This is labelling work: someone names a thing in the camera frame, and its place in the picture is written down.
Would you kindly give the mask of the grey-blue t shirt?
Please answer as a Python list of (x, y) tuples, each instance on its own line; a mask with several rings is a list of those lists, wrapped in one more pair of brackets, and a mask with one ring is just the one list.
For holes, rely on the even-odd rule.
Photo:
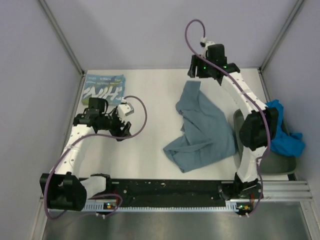
[(224, 112), (188, 80), (175, 109), (182, 116), (182, 135), (163, 148), (166, 157), (187, 173), (236, 154), (233, 130)]

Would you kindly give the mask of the left aluminium frame post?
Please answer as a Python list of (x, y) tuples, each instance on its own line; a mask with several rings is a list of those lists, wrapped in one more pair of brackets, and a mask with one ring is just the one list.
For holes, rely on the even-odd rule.
[(61, 27), (59, 26), (52, 10), (50, 9), (49, 5), (45, 0), (37, 0), (37, 3), (39, 4), (40, 8), (44, 12), (50, 26), (52, 27), (57, 39), (59, 40), (63, 50), (65, 51), (67, 57), (71, 61), (72, 65), (76, 69), (76, 71), (82, 76), (84, 74), (84, 70), (81, 67), (80, 62), (78, 61), (74, 51), (71, 48), (71, 45), (69, 44), (67, 38), (65, 37), (65, 34), (63, 33)]

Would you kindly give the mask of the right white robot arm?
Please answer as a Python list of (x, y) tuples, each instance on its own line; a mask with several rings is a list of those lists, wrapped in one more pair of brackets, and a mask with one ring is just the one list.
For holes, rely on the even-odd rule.
[(244, 120), (238, 132), (243, 146), (241, 162), (228, 198), (259, 195), (262, 192), (260, 162), (270, 151), (271, 140), (276, 135), (278, 110), (268, 107), (254, 94), (238, 66), (227, 61), (223, 44), (203, 39), (200, 45), (203, 52), (192, 55), (188, 76), (215, 79), (233, 98)]

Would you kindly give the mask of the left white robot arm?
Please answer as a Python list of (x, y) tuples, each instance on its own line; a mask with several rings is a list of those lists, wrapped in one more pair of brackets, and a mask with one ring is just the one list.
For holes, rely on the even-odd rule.
[(80, 179), (79, 173), (86, 152), (99, 131), (108, 131), (117, 141), (130, 137), (131, 123), (126, 117), (134, 113), (133, 106), (125, 99), (108, 110), (108, 101), (91, 97), (88, 106), (75, 116), (70, 137), (62, 155), (50, 173), (41, 175), (39, 183), (48, 210), (81, 211), (86, 201), (96, 194), (109, 198), (114, 191), (108, 183), (109, 175), (94, 173)]

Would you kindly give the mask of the bright blue t shirt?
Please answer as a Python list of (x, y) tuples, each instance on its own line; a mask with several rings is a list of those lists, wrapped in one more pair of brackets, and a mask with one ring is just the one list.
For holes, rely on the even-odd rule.
[(268, 108), (276, 108), (278, 111), (276, 134), (270, 144), (271, 151), (286, 157), (300, 157), (306, 146), (302, 141), (303, 134), (301, 132), (286, 133), (283, 130), (284, 106), (278, 99), (269, 101), (266, 105)]

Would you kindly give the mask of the folded printed blue t shirt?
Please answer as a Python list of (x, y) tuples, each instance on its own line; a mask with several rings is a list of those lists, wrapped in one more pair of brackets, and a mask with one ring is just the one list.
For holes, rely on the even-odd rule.
[(101, 98), (107, 100), (111, 106), (122, 102), (125, 96), (126, 78), (122, 75), (97, 75), (87, 74), (83, 86), (81, 102), (89, 105), (89, 98)]

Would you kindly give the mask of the aluminium frame post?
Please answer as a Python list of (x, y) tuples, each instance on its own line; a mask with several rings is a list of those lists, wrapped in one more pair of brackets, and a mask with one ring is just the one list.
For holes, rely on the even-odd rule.
[(265, 56), (264, 60), (262, 61), (262, 64), (260, 65), (259, 72), (262, 73), (271, 62), (272, 58), (274, 57), (276, 51), (280, 47), (282, 41), (284, 40), (286, 34), (288, 33), (291, 25), (295, 21), (296, 17), (299, 15), (300, 11), (302, 10), (305, 0), (296, 0), (294, 2), (292, 10), (289, 12), (288, 17), (286, 18), (283, 26), (281, 27), (276, 39), (274, 40), (272, 46), (267, 52), (267, 55)]
[(74, 51), (71, 48), (71, 45), (69, 44), (67, 38), (65, 37), (65, 34), (63, 33), (61, 27), (59, 26), (52, 10), (50, 9), (49, 5), (45, 0), (37, 0), (37, 3), (39, 4), (40, 8), (44, 12), (50, 26), (52, 27), (57, 39), (59, 40), (63, 50), (65, 51), (67, 57), (71, 61), (72, 65), (76, 69), (76, 71), (82, 76), (84, 74), (84, 70), (81, 67), (80, 62), (78, 61)]

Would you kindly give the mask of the right aluminium frame post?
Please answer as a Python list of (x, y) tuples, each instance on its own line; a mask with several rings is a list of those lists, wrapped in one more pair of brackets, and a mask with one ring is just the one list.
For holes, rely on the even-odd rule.
[(259, 72), (262, 73), (271, 62), (272, 58), (274, 57), (276, 51), (280, 47), (282, 41), (284, 40), (286, 34), (288, 33), (291, 25), (295, 21), (296, 17), (299, 15), (300, 11), (302, 10), (305, 0), (296, 0), (294, 2), (292, 10), (289, 12), (288, 17), (286, 18), (283, 26), (281, 27), (276, 39), (274, 40), (272, 46), (267, 52), (267, 55), (265, 56), (264, 60), (262, 61), (262, 64), (260, 65)]

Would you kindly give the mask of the grey plastic bin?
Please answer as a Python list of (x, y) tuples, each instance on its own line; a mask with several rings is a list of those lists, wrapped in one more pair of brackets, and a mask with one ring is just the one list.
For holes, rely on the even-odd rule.
[[(239, 132), (242, 124), (244, 123), (244, 117), (241, 110), (238, 109), (233, 114), (233, 124), (235, 131), (235, 139), (237, 144), (237, 150), (239, 153), (239, 162), (241, 162), (243, 155), (243, 144), (241, 143)], [(277, 176), (277, 175), (290, 175), (293, 174), (297, 167), (297, 160), (294, 156), (285, 156), (271, 151), (269, 155), (264, 158), (260, 163), (260, 172), (263, 175)]]

